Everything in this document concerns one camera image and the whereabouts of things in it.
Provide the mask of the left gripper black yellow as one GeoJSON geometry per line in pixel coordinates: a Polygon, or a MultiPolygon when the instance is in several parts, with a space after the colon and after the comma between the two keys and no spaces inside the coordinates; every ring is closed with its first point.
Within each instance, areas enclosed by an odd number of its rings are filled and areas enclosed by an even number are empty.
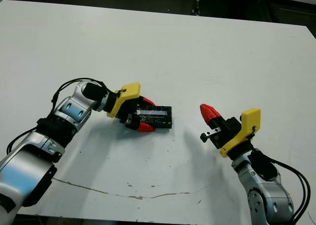
{"type": "MultiPolygon", "coordinates": [[[[125,84],[116,92],[108,91],[106,102],[107,117],[118,118],[120,123],[130,126],[132,115],[137,105],[140,107],[156,106],[153,101],[140,96],[141,85],[139,82],[125,84]]],[[[147,123],[139,122],[135,126],[138,132],[154,132],[155,128],[147,123]]]]}

